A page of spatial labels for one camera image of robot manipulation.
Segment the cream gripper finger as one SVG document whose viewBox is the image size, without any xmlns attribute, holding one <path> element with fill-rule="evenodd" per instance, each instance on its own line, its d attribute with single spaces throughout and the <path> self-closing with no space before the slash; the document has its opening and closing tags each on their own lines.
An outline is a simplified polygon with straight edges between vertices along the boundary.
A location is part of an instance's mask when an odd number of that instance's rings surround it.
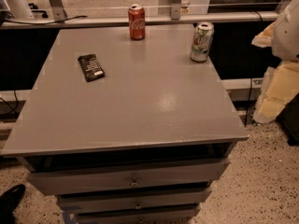
<svg viewBox="0 0 299 224">
<path fill-rule="evenodd" d="M 273 121 L 299 93 L 299 62 L 282 61 L 268 67 L 257 100 L 253 119 L 258 123 Z"/>
<path fill-rule="evenodd" d="M 272 35 L 275 25 L 275 22 L 269 24 L 262 32 L 254 36 L 251 44 L 259 48 L 272 47 Z"/>
</svg>

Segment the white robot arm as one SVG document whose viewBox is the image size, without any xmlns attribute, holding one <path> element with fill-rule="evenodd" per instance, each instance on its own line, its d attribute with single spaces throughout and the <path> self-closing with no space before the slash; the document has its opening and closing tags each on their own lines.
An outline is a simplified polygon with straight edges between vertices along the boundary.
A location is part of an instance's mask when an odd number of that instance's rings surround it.
<svg viewBox="0 0 299 224">
<path fill-rule="evenodd" d="M 276 69 L 265 72 L 253 113 L 256 122 L 268 123 L 299 93 L 299 0 L 291 0 L 276 21 L 254 36 L 251 44 L 270 47 L 281 60 Z"/>
</svg>

